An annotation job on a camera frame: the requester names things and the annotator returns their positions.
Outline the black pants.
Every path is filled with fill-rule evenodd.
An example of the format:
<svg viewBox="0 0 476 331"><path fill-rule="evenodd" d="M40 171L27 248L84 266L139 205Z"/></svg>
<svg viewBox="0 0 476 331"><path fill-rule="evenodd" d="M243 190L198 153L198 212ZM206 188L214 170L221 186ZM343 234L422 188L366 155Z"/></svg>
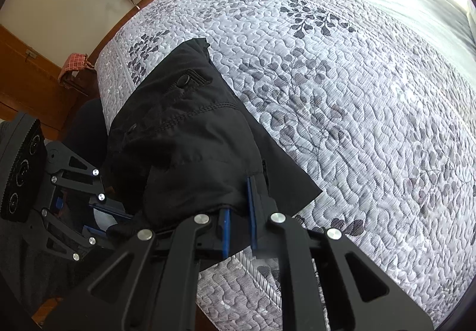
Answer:
<svg viewBox="0 0 476 331"><path fill-rule="evenodd" d="M246 181L296 214L320 188L248 112L204 39L181 43L136 88L109 130L111 183L132 226L172 230L219 208L248 209Z"/></svg>

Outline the red checked cloth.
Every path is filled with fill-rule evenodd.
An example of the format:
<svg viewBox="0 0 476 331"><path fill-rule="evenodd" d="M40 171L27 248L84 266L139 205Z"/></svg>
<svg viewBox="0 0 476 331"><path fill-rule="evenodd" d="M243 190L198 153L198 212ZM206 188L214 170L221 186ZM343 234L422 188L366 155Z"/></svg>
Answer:
<svg viewBox="0 0 476 331"><path fill-rule="evenodd" d="M66 80L68 74L79 72L81 70L94 71L94 69L95 67L91 62L89 62L87 54L72 53L64 62L57 81L59 84L62 84Z"/></svg>

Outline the grey quilted floral bedspread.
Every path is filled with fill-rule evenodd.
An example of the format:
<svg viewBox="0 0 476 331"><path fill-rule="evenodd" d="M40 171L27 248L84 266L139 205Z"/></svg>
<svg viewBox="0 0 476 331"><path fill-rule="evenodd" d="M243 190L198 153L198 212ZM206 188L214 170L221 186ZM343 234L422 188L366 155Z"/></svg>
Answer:
<svg viewBox="0 0 476 331"><path fill-rule="evenodd" d="M303 226L340 230L447 326L475 278L475 90L461 73L362 0L155 0L97 59L105 120L192 38L321 188Z"/></svg>

